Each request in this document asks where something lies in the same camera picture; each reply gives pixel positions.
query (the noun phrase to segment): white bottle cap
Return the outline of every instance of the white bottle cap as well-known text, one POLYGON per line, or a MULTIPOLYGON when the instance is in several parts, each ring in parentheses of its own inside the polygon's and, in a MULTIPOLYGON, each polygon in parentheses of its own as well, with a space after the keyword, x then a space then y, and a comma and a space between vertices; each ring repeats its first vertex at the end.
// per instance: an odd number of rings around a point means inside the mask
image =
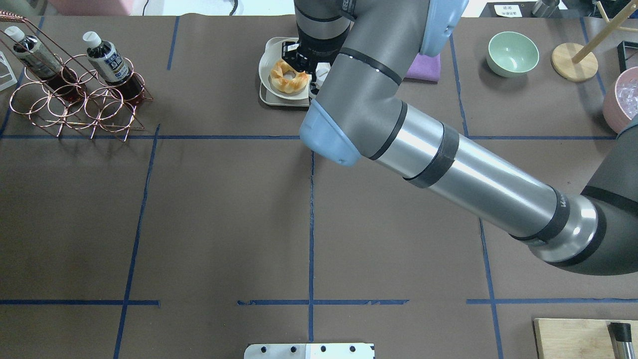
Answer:
POLYGON ((95 49, 102 43, 102 39, 95 31, 86 32, 82 39, 86 42, 90 49, 95 49))
POLYGON ((21 42, 26 36, 24 32, 17 26, 7 27, 6 30, 4 30, 4 33, 9 35, 9 37, 15 42, 21 42))

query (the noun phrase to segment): wooden rod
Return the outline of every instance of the wooden rod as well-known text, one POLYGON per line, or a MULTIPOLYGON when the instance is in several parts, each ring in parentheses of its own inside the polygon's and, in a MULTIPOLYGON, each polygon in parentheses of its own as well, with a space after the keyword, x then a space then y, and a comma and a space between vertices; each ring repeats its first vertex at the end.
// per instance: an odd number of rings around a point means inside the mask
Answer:
MULTIPOLYGON (((609 23, 609 17, 607 17, 607 13, 605 12, 605 8, 602 7, 602 3, 600 1, 596 2, 596 7, 600 11, 600 16, 605 20, 606 23, 609 23)), ((638 29, 634 29, 632 27, 618 27, 620 31, 631 31, 633 33, 638 33, 638 29)))
POLYGON ((631 0, 620 12, 616 15, 607 26, 603 28, 601 32, 599 32, 592 41, 590 41, 587 45, 585 45, 574 57, 572 57, 572 62, 577 64, 582 61, 596 46, 600 45, 602 40, 604 40, 612 31, 614 31, 620 24, 623 23, 636 10, 636 2, 638 0, 631 0))

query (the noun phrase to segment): metal plate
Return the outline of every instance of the metal plate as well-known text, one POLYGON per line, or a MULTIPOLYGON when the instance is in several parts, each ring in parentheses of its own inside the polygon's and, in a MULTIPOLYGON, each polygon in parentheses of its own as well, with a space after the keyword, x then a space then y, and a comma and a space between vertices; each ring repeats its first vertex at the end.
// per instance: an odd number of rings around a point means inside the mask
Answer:
POLYGON ((375 345, 366 343, 253 344, 244 359, 375 359, 375 345))
POLYGON ((263 84, 259 86, 259 98, 263 103, 270 106, 310 107, 310 101, 308 101, 308 98, 303 100, 287 100, 285 98, 277 97, 268 91, 263 84))

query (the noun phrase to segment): cable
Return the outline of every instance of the cable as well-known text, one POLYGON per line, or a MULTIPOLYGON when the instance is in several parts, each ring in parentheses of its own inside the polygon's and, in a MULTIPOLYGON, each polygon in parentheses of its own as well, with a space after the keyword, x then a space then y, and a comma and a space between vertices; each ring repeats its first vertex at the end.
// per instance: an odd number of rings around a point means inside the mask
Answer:
POLYGON ((239 0, 234 0, 235 4, 233 5, 233 10, 228 14, 228 16, 232 16, 235 11, 237 11, 237 5, 239 5, 239 0))
POLYGON ((146 12, 146 5, 149 4, 150 0, 146 0, 146 3, 144 4, 144 8, 142 9, 142 16, 144 16, 144 13, 146 12))

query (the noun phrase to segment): bottle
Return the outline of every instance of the bottle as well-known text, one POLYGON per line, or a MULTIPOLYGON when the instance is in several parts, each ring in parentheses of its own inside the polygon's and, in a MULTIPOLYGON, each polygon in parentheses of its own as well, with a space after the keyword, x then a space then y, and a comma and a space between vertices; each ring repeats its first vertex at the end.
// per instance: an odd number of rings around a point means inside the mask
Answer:
POLYGON ((80 88, 68 86, 77 84, 77 76, 68 67, 63 66, 40 39, 33 35, 26 35, 16 26, 7 27, 4 33, 16 42, 11 48, 13 54, 55 95, 71 103, 84 97, 85 86, 83 84, 80 88))
POLYGON ((84 34, 82 39, 89 47, 89 61, 109 86, 116 88, 124 101, 132 106, 144 101, 144 87, 128 68, 112 42, 102 41, 94 31, 84 34))

